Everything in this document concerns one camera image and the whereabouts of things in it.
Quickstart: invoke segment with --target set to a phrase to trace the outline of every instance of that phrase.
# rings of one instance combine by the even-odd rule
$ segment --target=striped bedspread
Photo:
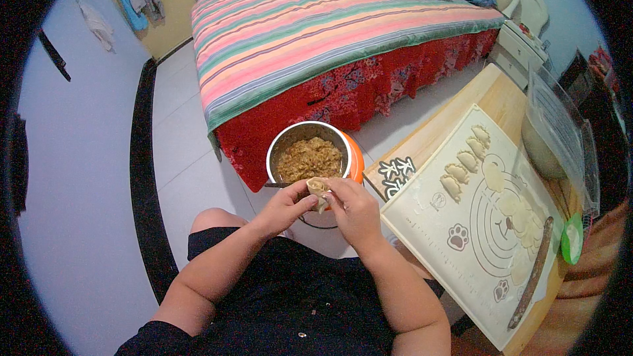
[[[463,0],[200,0],[191,19],[211,133],[321,73],[404,46],[499,29],[504,17]]]

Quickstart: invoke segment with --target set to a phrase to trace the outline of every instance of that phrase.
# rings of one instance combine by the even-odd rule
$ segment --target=paw print
[[[446,241],[451,249],[461,252],[468,244],[468,230],[460,223],[448,229],[448,239]]]
[[[499,302],[505,299],[506,296],[508,295],[508,290],[510,290],[510,287],[508,286],[508,281],[506,280],[499,281],[494,291],[495,302]]]

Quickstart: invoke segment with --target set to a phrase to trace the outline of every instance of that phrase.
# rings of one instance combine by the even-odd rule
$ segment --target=pastry board
[[[473,126],[485,129],[489,148],[478,152],[485,154],[481,155],[484,160],[477,160],[476,167],[471,168],[477,173],[468,172],[468,184],[459,184],[460,201],[456,202],[451,195],[455,190],[445,187],[440,177],[447,173],[445,167],[449,163],[463,167],[456,157],[464,150],[472,152],[466,140],[475,136]],[[513,205],[512,212],[507,203],[501,202],[507,196],[520,201]],[[523,233],[518,232],[526,212],[531,218],[553,218],[550,247],[537,288],[537,293],[544,293],[558,252],[563,220],[527,159],[503,130],[473,104],[424,166],[381,209],[381,218],[491,343],[502,350],[521,327],[522,321],[515,329],[508,329],[508,323],[534,266],[534,250],[538,250],[536,234],[526,238],[532,240],[526,248],[526,227],[522,226]],[[527,266],[523,256],[529,256]],[[535,301],[530,301],[526,315]]]

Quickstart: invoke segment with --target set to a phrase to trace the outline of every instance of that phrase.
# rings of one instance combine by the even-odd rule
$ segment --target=drawer
[[[499,44],[495,44],[490,55],[488,55],[488,59],[493,61],[501,70],[509,75],[518,88],[523,90],[527,86],[527,69],[518,63],[505,48]]]
[[[526,69],[528,69],[528,64],[532,64],[532,66],[543,64],[536,52],[512,31],[502,27],[499,30],[497,42]]]

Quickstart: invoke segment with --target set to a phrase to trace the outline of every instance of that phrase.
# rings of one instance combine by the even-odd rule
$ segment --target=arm
[[[168,322],[190,336],[213,319],[215,306],[226,296],[264,243],[286,230],[318,202],[307,194],[306,181],[280,190],[244,227],[201,253],[176,276],[151,320]]]
[[[435,293],[380,232],[378,202],[349,179],[329,179],[328,196],[344,238],[374,277],[382,309],[397,333],[394,355],[449,355],[450,325]]]

